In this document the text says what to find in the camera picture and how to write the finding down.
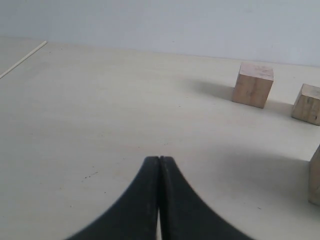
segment white table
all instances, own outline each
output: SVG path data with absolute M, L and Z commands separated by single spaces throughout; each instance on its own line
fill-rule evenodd
M 230 101 L 240 63 L 48 43 L 0 81 L 1 238 L 66 238 L 117 200 L 144 157 L 167 155 L 255 239 L 314 240 L 320 128 L 290 111 L 320 68 L 265 63 L 275 81 L 258 109 Z
M 24 37 L 0 36 L 0 77 L 11 66 L 41 45 L 42 42 Z

